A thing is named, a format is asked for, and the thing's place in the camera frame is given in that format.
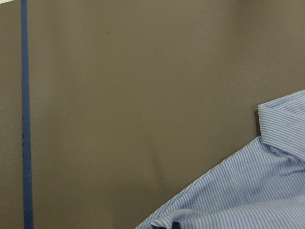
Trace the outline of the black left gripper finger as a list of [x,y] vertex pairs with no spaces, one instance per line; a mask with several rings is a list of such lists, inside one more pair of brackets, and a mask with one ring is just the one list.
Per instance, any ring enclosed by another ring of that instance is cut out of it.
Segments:
[[172,229],[181,229],[180,223],[179,222],[173,222],[172,223]]

